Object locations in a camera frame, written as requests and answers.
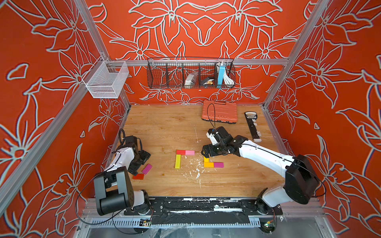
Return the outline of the orange yellow block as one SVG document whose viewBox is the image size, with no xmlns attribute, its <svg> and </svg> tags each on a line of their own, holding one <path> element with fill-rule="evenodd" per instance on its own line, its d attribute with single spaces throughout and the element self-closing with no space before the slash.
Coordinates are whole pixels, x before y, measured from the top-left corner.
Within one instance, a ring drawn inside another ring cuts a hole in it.
<svg viewBox="0 0 381 238">
<path fill-rule="evenodd" d="M 204 167 L 205 168 L 214 168 L 214 163 L 213 162 L 204 162 Z"/>
</svg>

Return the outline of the pink block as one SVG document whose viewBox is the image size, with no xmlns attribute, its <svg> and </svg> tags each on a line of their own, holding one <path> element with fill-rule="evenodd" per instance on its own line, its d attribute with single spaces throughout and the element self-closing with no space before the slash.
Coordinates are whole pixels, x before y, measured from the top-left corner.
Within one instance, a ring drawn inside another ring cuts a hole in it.
<svg viewBox="0 0 381 238">
<path fill-rule="evenodd" d="M 193 156 L 193 155 L 195 155 L 195 151 L 194 150 L 186 150 L 185 151 L 185 155 L 187 155 L 187 156 Z"/>
</svg>

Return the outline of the magenta block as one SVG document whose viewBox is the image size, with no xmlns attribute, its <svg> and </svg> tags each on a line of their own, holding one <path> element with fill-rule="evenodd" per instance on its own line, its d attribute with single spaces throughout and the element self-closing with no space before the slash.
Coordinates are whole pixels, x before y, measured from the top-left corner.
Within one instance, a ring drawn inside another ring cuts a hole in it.
<svg viewBox="0 0 381 238">
<path fill-rule="evenodd" d="M 150 172 L 151 169 L 152 169 L 152 165 L 151 164 L 147 164 L 145 166 L 145 168 L 142 170 L 142 173 L 146 175 L 146 174 L 148 174 Z"/>
<path fill-rule="evenodd" d="M 223 162 L 214 162 L 213 166 L 215 168 L 224 168 L 224 163 Z"/>
</svg>

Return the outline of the red long block front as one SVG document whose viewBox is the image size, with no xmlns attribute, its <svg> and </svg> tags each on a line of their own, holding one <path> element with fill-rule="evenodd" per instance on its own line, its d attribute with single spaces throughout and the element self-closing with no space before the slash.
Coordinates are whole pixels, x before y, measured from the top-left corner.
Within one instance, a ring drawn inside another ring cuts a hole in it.
<svg viewBox="0 0 381 238">
<path fill-rule="evenodd" d="M 186 155 L 187 151 L 186 150 L 176 150 L 177 155 Z"/>
</svg>

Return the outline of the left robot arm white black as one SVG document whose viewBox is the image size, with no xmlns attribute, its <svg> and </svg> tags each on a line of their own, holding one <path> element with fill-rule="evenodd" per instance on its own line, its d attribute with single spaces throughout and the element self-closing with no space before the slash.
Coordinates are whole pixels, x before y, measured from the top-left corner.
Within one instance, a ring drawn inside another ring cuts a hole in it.
<svg viewBox="0 0 381 238">
<path fill-rule="evenodd" d="M 148 193 L 134 190 L 129 175 L 138 175 L 150 153 L 143 150 L 140 139 L 131 135 L 121 139 L 115 154 L 109 167 L 93 180 L 98 214 L 103 216 L 129 208 L 146 215 L 150 211 Z"/>
</svg>

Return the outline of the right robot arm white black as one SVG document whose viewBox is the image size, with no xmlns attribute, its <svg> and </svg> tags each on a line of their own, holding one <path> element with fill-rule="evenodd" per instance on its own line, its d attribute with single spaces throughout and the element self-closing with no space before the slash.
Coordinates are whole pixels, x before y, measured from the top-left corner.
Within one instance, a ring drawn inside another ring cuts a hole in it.
<svg viewBox="0 0 381 238">
<path fill-rule="evenodd" d="M 206 136 L 211 143 L 202 147 L 201 154 L 205 158 L 233 154 L 257 162 L 284 178 L 283 185 L 266 188 L 258 196 L 257 206 L 263 213 L 291 201 L 308 204 L 320 184 L 306 156 L 295 157 L 272 151 L 246 137 L 233 137 L 224 127 L 209 129 Z"/>
</svg>

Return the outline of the yellow long block front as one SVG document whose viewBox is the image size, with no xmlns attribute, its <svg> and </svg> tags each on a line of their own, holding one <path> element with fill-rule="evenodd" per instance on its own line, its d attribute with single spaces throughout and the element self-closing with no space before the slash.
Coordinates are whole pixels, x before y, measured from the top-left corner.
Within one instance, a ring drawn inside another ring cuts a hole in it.
<svg viewBox="0 0 381 238">
<path fill-rule="evenodd" d="M 175 168 L 179 169 L 181 167 L 181 155 L 177 154 L 175 158 Z"/>
</svg>

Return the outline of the magenta block front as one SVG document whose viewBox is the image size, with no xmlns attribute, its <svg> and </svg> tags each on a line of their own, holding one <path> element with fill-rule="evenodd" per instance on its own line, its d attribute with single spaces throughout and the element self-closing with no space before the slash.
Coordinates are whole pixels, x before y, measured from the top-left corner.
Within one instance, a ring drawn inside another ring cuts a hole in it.
<svg viewBox="0 0 381 238">
<path fill-rule="evenodd" d="M 151 169 L 152 169 L 152 165 L 151 164 L 147 164 L 145 166 L 145 168 L 142 170 L 142 173 L 146 175 L 146 174 L 148 174 L 150 172 Z"/>
</svg>

